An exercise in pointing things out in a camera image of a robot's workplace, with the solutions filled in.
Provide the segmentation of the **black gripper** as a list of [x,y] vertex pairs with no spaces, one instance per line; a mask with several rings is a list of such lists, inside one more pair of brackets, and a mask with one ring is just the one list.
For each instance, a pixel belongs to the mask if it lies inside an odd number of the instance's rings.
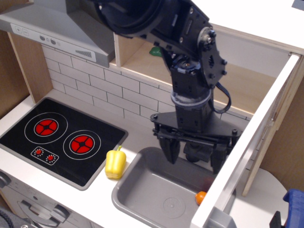
[[152,114],[154,135],[157,136],[164,155],[174,164],[180,153],[180,142],[220,143],[212,147],[211,166],[218,174],[227,157],[228,147],[239,139],[239,129],[217,116],[212,100],[173,100],[174,112]]

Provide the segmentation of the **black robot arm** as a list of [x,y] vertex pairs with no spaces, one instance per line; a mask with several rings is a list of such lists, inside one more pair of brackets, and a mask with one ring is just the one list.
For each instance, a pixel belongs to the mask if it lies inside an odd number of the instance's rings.
[[184,142],[190,162],[209,162],[219,173],[241,133],[219,119],[214,89],[227,62],[218,52],[216,32],[209,18],[190,0],[96,0],[101,21],[115,34],[138,37],[160,49],[172,80],[174,112],[153,114],[153,133],[170,163],[175,163]]

